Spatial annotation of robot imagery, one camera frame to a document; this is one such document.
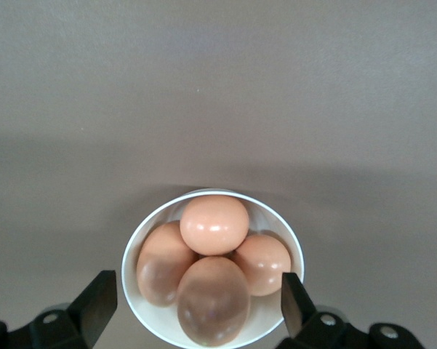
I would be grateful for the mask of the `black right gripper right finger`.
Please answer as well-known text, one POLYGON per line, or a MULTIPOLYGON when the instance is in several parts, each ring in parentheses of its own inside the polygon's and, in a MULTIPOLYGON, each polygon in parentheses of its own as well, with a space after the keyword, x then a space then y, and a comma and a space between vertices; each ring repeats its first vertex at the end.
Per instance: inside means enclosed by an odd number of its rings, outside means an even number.
POLYGON ((279 348, 422 348, 406 328, 376 323, 368 332, 355 328, 333 310, 317 308, 296 273, 284 273, 281 312, 289 336, 279 348))

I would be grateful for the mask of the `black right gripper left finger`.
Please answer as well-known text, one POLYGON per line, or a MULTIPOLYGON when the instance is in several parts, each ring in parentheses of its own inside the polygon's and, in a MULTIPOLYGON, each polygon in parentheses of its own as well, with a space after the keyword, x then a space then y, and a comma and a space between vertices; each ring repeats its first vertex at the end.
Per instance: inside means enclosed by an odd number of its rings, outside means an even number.
POLYGON ((116 272, 103 270, 67 305, 14 331, 0 321, 0 348, 93 348, 117 309, 116 272))

